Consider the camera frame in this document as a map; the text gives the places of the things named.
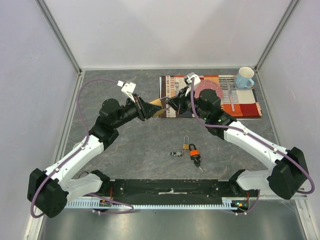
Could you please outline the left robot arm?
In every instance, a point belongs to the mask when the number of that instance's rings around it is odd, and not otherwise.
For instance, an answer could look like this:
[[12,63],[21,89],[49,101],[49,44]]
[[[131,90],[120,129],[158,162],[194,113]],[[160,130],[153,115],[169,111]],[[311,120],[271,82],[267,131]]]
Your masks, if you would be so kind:
[[94,170],[78,179],[75,179],[74,175],[116,140],[119,127],[135,118],[148,120],[162,109],[159,99],[145,102],[137,94],[128,98],[125,105],[120,105],[114,98],[105,100],[95,124],[77,147],[45,170],[36,168],[31,172],[27,199],[31,202],[32,217],[38,217],[35,208],[43,215],[53,218],[67,203],[79,197],[91,193],[99,197],[106,196],[110,191],[109,177],[101,171]]

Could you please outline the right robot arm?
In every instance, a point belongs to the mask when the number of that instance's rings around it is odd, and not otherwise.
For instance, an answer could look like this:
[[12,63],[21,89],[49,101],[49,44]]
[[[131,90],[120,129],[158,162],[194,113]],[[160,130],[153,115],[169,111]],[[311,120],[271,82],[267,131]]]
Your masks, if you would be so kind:
[[188,87],[167,99],[176,112],[191,112],[214,136],[232,143],[259,160],[267,169],[239,170],[233,175],[229,191],[235,197],[249,190],[271,190],[282,199],[289,200],[309,177],[302,150],[287,149],[272,143],[245,127],[240,121],[222,110],[221,100],[212,89],[204,89],[197,98]]

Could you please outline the large brass padlock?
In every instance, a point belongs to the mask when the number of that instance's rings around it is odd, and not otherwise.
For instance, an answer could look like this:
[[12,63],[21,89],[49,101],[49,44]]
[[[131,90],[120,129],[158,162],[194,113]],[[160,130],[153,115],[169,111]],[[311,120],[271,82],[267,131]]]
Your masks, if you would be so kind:
[[166,110],[168,110],[170,108],[170,106],[163,108],[163,105],[162,105],[162,100],[166,100],[168,98],[169,97],[165,96],[163,98],[157,98],[157,99],[149,102],[150,104],[152,104],[154,106],[160,107],[160,110],[157,110],[157,112],[152,116],[153,118],[156,118],[156,117],[164,114],[166,112]]

